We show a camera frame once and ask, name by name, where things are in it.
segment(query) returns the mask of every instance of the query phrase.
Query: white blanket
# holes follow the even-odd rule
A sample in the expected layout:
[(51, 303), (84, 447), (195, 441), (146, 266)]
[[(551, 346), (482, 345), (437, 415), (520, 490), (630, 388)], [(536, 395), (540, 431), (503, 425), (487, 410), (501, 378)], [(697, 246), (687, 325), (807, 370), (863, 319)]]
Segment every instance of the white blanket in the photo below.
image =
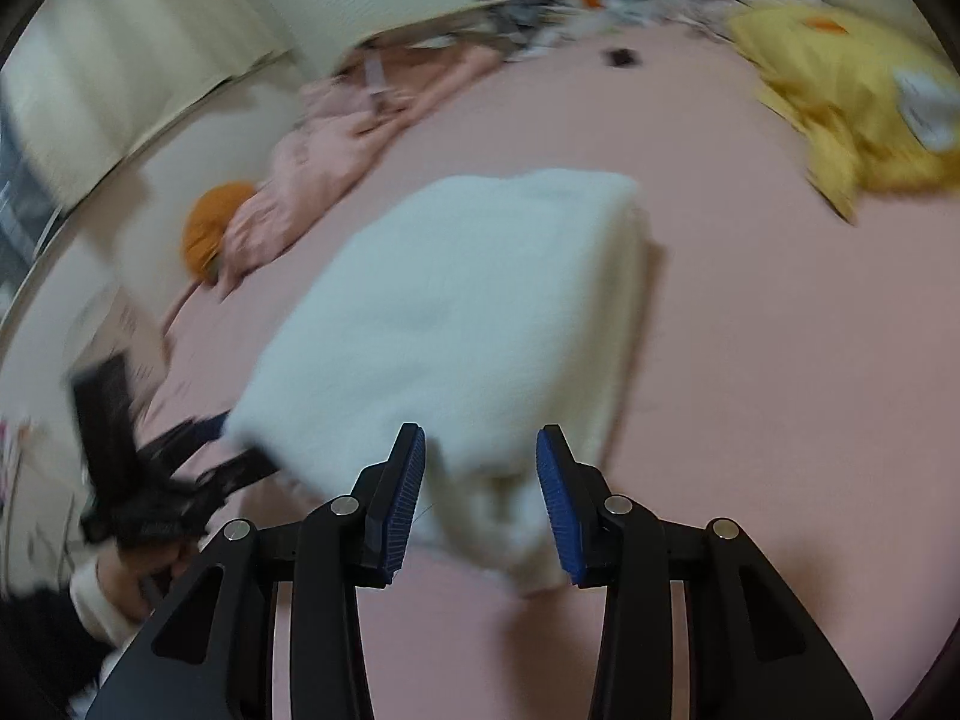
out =
[(350, 240), (257, 363), (227, 422), (318, 493), (348, 493), (400, 425), (427, 436), (411, 541), (565, 581), (536, 480), (536, 432), (598, 464), (643, 284), (637, 185), (613, 173), (458, 176)]

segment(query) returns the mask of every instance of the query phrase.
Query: orange pillow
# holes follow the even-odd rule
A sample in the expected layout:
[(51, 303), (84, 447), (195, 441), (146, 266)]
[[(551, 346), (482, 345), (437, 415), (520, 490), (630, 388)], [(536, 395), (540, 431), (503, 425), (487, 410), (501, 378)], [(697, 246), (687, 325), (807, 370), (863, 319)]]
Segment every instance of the orange pillow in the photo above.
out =
[(181, 252), (195, 276), (216, 281), (216, 257), (223, 244), (227, 225), (237, 209), (256, 194), (248, 181), (221, 184), (204, 194), (193, 207), (186, 225)]

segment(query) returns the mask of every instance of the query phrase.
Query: bed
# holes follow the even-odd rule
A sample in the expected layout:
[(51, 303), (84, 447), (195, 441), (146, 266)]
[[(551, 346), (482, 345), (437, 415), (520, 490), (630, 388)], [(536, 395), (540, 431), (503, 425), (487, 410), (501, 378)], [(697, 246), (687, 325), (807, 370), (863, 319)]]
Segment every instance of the bed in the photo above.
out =
[[(636, 50), (642, 66), (606, 66), (612, 46)], [(230, 408), (337, 250), (412, 191), (458, 173), (623, 172), (642, 185), (653, 245), (608, 480), (664, 519), (739, 521), (875, 717), (891, 717), (960, 617), (960, 204), (868, 197), (858, 227), (847, 225), (806, 183), (802, 139), (755, 101), (755, 84), (733, 49), (677, 25), (593, 38), (483, 79), (403, 134), (225, 300), (198, 287), (172, 309), (171, 372), (143, 437)], [(190, 470), (227, 456), (210, 445)], [(212, 526), (237, 515), (280, 524), (319, 503), (271, 479)], [(587, 716), (602, 592), (522, 599), (416, 550), (404, 568), (389, 592), (360, 599), (378, 713)], [(289, 714), (283, 624), (281, 610), (277, 717)], [(683, 619), (675, 626), (679, 637)], [(683, 637), (676, 659), (682, 717)], [(424, 675), (432, 688), (412, 689)]]

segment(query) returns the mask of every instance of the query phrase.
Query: yellow plush toy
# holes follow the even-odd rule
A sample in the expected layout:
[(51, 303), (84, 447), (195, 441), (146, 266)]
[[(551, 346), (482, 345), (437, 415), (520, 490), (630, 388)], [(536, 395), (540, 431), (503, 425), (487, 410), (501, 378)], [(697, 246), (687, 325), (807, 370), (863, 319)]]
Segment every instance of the yellow plush toy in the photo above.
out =
[(192, 274), (210, 283), (217, 280), (220, 247), (227, 225), (237, 209), (256, 194), (248, 181), (221, 184), (204, 194), (193, 207), (181, 251)]
[(760, 100), (808, 137), (810, 181), (848, 221), (860, 189), (960, 187), (960, 76), (891, 28), (838, 8), (731, 18)]

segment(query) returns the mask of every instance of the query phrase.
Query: white cuff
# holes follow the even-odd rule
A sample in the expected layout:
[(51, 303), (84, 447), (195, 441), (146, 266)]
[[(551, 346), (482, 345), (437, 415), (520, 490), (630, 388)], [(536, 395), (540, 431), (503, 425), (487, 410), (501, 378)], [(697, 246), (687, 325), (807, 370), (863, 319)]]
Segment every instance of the white cuff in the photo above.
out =
[(80, 624), (95, 640), (119, 647), (132, 637), (137, 626), (104, 596), (97, 581), (97, 560), (90, 560), (70, 580), (70, 599)]

